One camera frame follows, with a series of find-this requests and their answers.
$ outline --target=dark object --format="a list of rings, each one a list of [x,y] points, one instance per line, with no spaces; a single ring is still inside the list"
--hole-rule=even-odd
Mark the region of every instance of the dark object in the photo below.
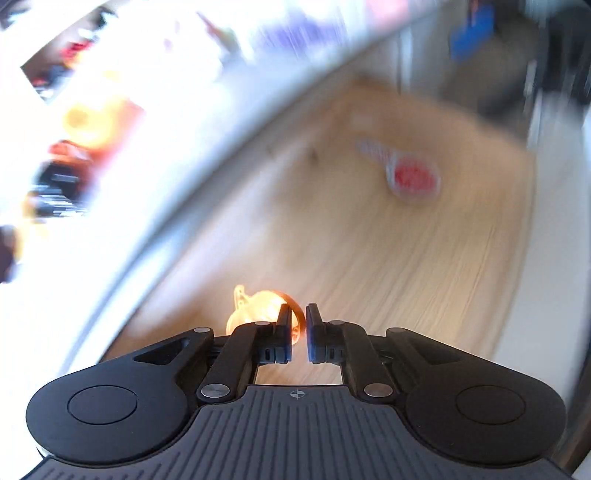
[[[14,267],[14,234],[12,228],[0,226],[0,283],[9,282]]]
[[[90,163],[52,161],[45,165],[30,193],[35,215],[64,216],[83,210]]]
[[[27,424],[51,453],[26,478],[568,478],[544,458],[564,427],[550,387],[409,330],[306,318],[310,359],[344,385],[252,385],[290,359],[287,305],[190,330],[40,389]]]
[[[582,105],[591,102],[591,9],[568,7],[540,32],[534,94],[542,89],[568,94]]]

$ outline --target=wooden floor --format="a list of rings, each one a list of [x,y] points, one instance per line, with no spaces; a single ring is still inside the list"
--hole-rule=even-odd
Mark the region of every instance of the wooden floor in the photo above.
[[[406,205],[359,139],[429,155],[441,195]],[[503,327],[527,243],[534,159],[468,114],[357,83],[278,140],[212,215],[107,353],[122,355],[196,326],[225,334],[233,289],[287,293],[325,320],[371,334],[403,326],[481,356]],[[340,382],[333,365],[294,361],[258,382]]]

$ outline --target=red object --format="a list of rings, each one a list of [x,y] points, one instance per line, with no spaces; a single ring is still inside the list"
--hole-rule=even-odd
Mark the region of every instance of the red object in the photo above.
[[[92,46],[93,42],[84,40],[81,42],[70,42],[66,48],[61,49],[60,55],[62,60],[71,60],[78,52],[86,50]]]
[[[431,170],[421,162],[402,157],[394,170],[396,185],[416,193],[428,193],[436,188],[437,179]]]

